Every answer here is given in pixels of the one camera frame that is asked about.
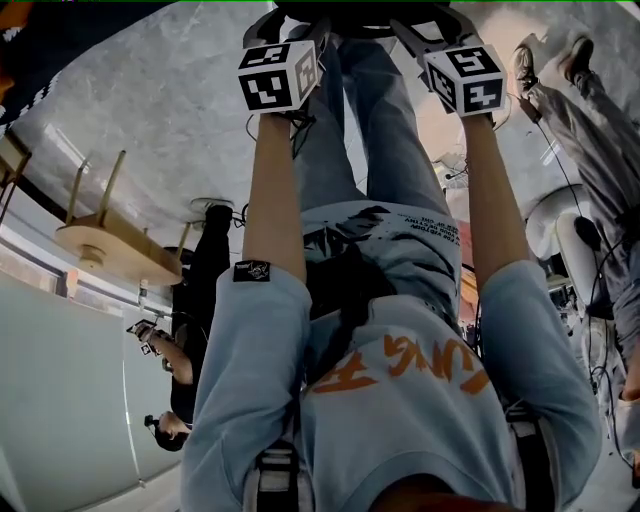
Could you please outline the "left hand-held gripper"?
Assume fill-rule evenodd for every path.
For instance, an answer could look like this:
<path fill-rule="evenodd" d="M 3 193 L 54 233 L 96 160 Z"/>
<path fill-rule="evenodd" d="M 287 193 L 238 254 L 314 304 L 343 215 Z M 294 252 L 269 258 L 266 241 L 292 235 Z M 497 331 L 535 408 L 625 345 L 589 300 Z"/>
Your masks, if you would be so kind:
<path fill-rule="evenodd" d="M 301 36 L 282 41 L 286 18 L 283 10 L 273 9 L 243 36 L 237 76 L 251 113 L 300 111 L 320 84 L 319 60 L 329 40 L 330 20 L 307 22 Z"/>

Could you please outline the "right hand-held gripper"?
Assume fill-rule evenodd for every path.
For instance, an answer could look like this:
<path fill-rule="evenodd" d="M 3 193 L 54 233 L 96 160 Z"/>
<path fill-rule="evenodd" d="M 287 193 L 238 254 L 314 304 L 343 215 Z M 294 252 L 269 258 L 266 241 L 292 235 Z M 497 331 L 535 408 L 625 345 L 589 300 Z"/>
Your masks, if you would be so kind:
<path fill-rule="evenodd" d="M 408 22 L 389 21 L 397 39 L 422 69 L 419 78 L 448 113 L 491 116 L 504 108 L 505 68 L 471 20 L 450 7 L 434 7 L 440 36 L 430 39 Z"/>

